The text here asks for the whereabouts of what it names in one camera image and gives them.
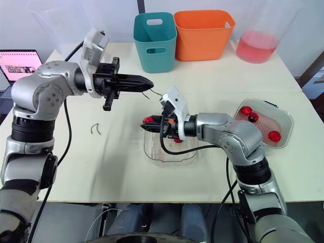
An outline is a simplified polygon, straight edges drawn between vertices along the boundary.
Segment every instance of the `pink liquid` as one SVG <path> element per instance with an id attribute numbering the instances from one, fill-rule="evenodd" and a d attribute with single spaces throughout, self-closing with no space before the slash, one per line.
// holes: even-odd
<path id="1" fill-rule="evenodd" d="M 239 40 L 236 54 L 244 61 L 251 63 L 264 63 L 278 45 L 278 40 L 269 34 L 258 31 L 247 31 Z"/>

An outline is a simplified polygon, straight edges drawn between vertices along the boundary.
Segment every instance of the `black cable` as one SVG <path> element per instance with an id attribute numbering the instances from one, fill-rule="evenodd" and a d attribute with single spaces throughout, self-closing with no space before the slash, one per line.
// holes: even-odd
<path id="1" fill-rule="evenodd" d="M 155 93 L 155 94 L 157 94 L 157 95 L 160 95 L 160 96 L 162 96 L 162 94 L 160 94 L 160 93 L 158 93 L 158 92 L 156 92 L 156 91 L 154 91 L 153 89 L 150 89 L 153 93 Z"/>
<path id="2" fill-rule="evenodd" d="M 209 213 L 209 211 L 210 211 L 211 207 L 212 207 L 212 204 L 209 204 L 208 210 L 207 210 L 207 212 L 205 213 L 205 216 L 204 216 L 204 218 L 206 218 L 206 217 L 207 217 L 207 215 L 208 215 L 208 213 Z"/>
<path id="3" fill-rule="evenodd" d="M 205 145 L 205 146 L 192 148 L 192 149 L 188 149 L 188 150 L 184 150 L 184 151 L 180 151 L 180 152 L 169 151 L 165 147 L 164 141 L 163 141 L 163 127 L 164 127 L 165 118 L 166 118 L 166 114 L 165 114 L 165 112 L 162 112 L 161 125 L 160 125 L 160 144 L 161 144 L 162 149 L 165 151 L 165 153 L 172 154 L 172 155 L 180 155 L 180 154 L 184 154 L 184 153 L 194 152 L 194 151 L 204 149 L 204 148 L 219 148 L 219 146 L 217 146 L 217 145 Z"/>
<path id="4" fill-rule="evenodd" d="M 217 221 L 217 217 L 219 215 L 219 213 L 221 212 L 225 201 L 227 200 L 227 198 L 229 197 L 229 195 L 231 194 L 231 192 L 233 191 L 234 187 L 237 185 L 237 181 L 235 180 L 234 184 L 231 186 L 231 188 L 228 190 L 228 192 L 226 193 L 225 197 L 223 198 L 221 204 L 219 205 L 217 214 L 215 215 L 214 219 L 213 219 L 213 223 L 212 223 L 212 233 L 211 233 L 211 240 L 212 243 L 214 243 L 214 235 L 215 235 L 215 226 L 216 226 L 216 221 Z"/>
<path id="5" fill-rule="evenodd" d="M 147 95 L 144 94 L 144 92 L 142 92 L 142 94 L 143 94 L 147 99 L 150 99 Z"/>
<path id="6" fill-rule="evenodd" d="M 74 50 L 64 59 L 64 61 L 70 60 L 70 58 L 83 46 L 83 42 L 81 42 L 79 45 L 74 48 Z"/>
<path id="7" fill-rule="evenodd" d="M 173 231 L 171 234 L 174 234 L 174 233 L 176 233 L 176 232 L 178 232 L 179 231 L 179 229 L 176 229 L 175 231 Z"/>
<path id="8" fill-rule="evenodd" d="M 64 61 L 67 62 L 82 47 L 82 45 L 83 45 L 83 42 L 81 42 L 79 45 L 77 45 L 77 47 L 65 58 Z M 69 130 L 69 139 L 68 139 L 68 142 L 67 142 L 64 153 L 62 154 L 61 158 L 57 162 L 57 166 L 59 166 L 61 164 L 61 162 L 65 158 L 66 154 L 68 153 L 68 151 L 70 149 L 71 141 L 72 141 L 72 129 L 71 129 L 71 122 L 70 122 L 69 113 L 68 113 L 68 110 L 67 110 L 66 99 L 64 100 L 64 110 L 65 110 L 65 116 L 66 116 L 68 130 Z M 39 220 L 41 218 L 42 212 L 44 210 L 45 204 L 47 202 L 47 198 L 49 197 L 51 190 L 52 190 L 52 186 L 50 186 L 47 189 L 47 192 L 46 192 L 46 195 L 45 195 L 44 200 L 42 202 L 42 205 L 39 208 L 39 211 L 38 211 L 37 216 L 35 218 L 34 224 L 33 224 L 32 229 L 30 231 L 29 238 L 28 238 L 28 243 L 32 242 L 32 239 L 34 237 L 38 222 L 39 222 Z"/>
<path id="9" fill-rule="evenodd" d="M 64 111 L 65 111 L 65 116 L 66 116 L 66 121 L 67 121 L 67 127 L 68 127 L 68 130 L 69 130 L 69 139 L 67 141 L 67 145 L 66 145 L 64 153 L 62 154 L 60 160 L 57 162 L 57 166 L 59 166 L 62 163 L 62 161 L 64 160 L 67 152 L 70 149 L 71 141 L 72 141 L 72 127 L 71 127 L 69 112 L 67 110 L 66 99 L 64 100 Z"/>
<path id="10" fill-rule="evenodd" d="M 228 187 L 231 188 L 231 182 L 230 182 L 230 179 L 229 179 L 229 159 L 228 159 L 228 157 L 226 158 L 226 179 L 227 179 Z M 239 219 L 239 216 L 238 216 L 238 213 L 237 213 L 237 208 L 236 208 L 236 205 L 235 205 L 233 191 L 231 191 L 231 198 L 232 198 L 232 206 L 233 206 L 233 210 L 234 210 L 234 214 L 235 214 L 237 223 L 238 223 L 239 227 L 241 228 L 242 232 L 244 233 L 245 237 L 247 238 L 248 242 L 251 242 L 250 232 L 247 232 L 246 227 L 245 228 L 243 227 L 242 222 Z"/>
<path id="11" fill-rule="evenodd" d="M 249 243 L 253 243 L 253 241 L 251 239 L 251 235 L 250 235 L 250 230 L 249 230 L 248 222 L 245 220 L 245 218 L 243 218 L 243 222 L 244 222 L 245 231 L 246 231 L 247 235 L 249 236 L 248 242 Z"/>

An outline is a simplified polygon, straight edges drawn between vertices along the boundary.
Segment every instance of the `orange basket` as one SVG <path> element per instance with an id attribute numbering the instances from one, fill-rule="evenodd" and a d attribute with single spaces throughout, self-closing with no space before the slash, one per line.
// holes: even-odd
<path id="1" fill-rule="evenodd" d="M 213 60 L 222 56 L 235 21 L 222 10 L 180 11 L 174 14 L 180 61 Z"/>

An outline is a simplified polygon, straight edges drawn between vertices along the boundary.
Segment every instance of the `red ball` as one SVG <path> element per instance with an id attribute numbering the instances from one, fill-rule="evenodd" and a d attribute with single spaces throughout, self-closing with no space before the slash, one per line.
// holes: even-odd
<path id="1" fill-rule="evenodd" d="M 175 139 L 174 139 L 174 142 L 175 142 L 175 143 L 181 143 L 181 142 L 182 142 L 182 140 L 181 140 L 181 139 L 179 139 L 179 138 L 175 138 Z"/>
<path id="2" fill-rule="evenodd" d="M 154 121 L 153 117 L 148 116 L 148 117 L 144 118 L 143 123 L 150 123 L 150 122 L 153 122 L 153 121 Z"/>
<path id="3" fill-rule="evenodd" d="M 239 111 L 244 115 L 250 115 L 252 112 L 252 108 L 249 106 L 243 106 Z"/>
<path id="4" fill-rule="evenodd" d="M 259 115 L 256 114 L 255 112 L 251 112 L 248 119 L 250 122 L 255 123 L 259 119 Z"/>
<path id="5" fill-rule="evenodd" d="M 280 139 L 281 139 L 281 135 L 279 132 L 277 131 L 271 131 L 269 134 L 268 134 L 268 137 L 271 141 L 273 142 L 279 142 Z"/>

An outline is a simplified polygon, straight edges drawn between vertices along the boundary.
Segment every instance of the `plastic bin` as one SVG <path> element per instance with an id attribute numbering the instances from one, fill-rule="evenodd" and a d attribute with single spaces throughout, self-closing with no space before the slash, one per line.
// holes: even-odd
<path id="1" fill-rule="evenodd" d="M 164 144 L 168 150 L 183 151 L 198 147 L 196 137 L 189 137 L 181 143 L 175 143 L 173 139 L 164 138 Z M 144 152 L 151 162 L 157 166 L 186 166 L 196 162 L 197 151 L 179 155 L 165 153 L 161 147 L 159 133 L 144 132 Z"/>
<path id="2" fill-rule="evenodd" d="M 168 72 L 174 66 L 177 30 L 170 13 L 137 15 L 134 40 L 146 72 Z"/>
<path id="3" fill-rule="evenodd" d="M 222 56 L 235 21 L 222 10 L 180 11 L 174 14 L 180 61 L 213 60 Z"/>
<path id="4" fill-rule="evenodd" d="M 304 0 L 258 0 L 247 16 L 248 22 L 239 40 L 236 54 L 250 63 L 269 60 L 294 21 Z"/>
<path id="5" fill-rule="evenodd" d="M 294 126 L 293 118 L 288 112 L 265 100 L 246 99 L 239 106 L 234 116 L 235 120 L 248 120 L 247 115 L 240 113 L 240 109 L 243 106 L 251 107 L 253 112 L 259 115 L 259 119 L 254 125 L 262 133 L 263 144 L 272 148 L 283 148 L 286 146 Z M 278 131 L 280 133 L 280 141 L 273 142 L 268 138 L 269 132 L 271 131 Z"/>

